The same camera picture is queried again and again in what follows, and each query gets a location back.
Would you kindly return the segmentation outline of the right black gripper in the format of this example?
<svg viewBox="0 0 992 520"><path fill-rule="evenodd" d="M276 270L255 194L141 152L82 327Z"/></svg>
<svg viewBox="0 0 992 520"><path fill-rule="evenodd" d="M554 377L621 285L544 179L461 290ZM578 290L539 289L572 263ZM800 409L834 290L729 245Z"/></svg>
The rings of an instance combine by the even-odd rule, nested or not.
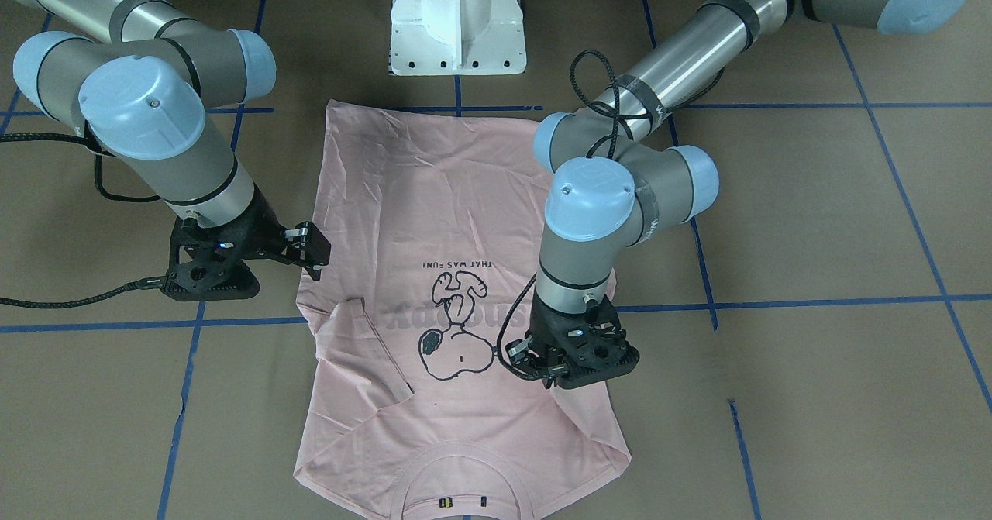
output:
<svg viewBox="0 0 992 520"><path fill-rule="evenodd" d="M260 284L248 260L299 266L319 281L332 244L312 221L281 226L265 196L224 224L205 228L195 219L176 219L170 235L169 268L160 290L175 301L247 300Z"/></svg>

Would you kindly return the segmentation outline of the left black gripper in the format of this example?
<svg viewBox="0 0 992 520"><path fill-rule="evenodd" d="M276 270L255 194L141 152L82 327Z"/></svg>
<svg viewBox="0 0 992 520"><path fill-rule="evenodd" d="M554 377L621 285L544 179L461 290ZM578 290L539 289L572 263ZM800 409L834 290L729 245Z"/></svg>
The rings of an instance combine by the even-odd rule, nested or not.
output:
<svg viewBox="0 0 992 520"><path fill-rule="evenodd" d="M564 314L532 300L524 339L505 346L505 367L525 381L575 389L626 375L640 361L610 298L589 300L580 314Z"/></svg>

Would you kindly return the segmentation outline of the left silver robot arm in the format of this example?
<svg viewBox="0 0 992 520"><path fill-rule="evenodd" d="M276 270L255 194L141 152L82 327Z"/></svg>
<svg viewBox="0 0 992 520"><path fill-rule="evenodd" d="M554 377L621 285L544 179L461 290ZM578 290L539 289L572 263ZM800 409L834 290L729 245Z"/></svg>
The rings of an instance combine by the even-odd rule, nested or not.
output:
<svg viewBox="0 0 992 520"><path fill-rule="evenodd" d="M532 140L536 162L553 174L524 336L499 343L511 374L575 389L630 373L640 354L610 301L608 280L624 248L679 226L708 209L720 180L696 146L653 150L642 139L716 85L734 58L773 35L798 9L808 21L925 35L945 25L966 0L707 0L634 68L606 68L596 99L574 87L576 112L543 119Z"/></svg>

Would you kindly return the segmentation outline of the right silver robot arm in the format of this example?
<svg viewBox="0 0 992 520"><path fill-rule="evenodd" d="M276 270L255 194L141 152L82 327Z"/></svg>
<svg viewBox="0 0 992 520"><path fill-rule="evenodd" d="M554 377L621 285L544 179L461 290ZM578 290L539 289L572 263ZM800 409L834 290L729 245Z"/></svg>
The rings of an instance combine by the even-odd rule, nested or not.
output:
<svg viewBox="0 0 992 520"><path fill-rule="evenodd" d="M275 57L258 33L212 29L166 0L12 0L59 16L79 34L47 30L15 52L22 95L71 128L64 142L127 164L176 213L169 267L82 307L135 290L176 301L247 300L260 285L247 261L295 265L318 280L330 245L315 224L287 228L208 110L269 94Z"/></svg>

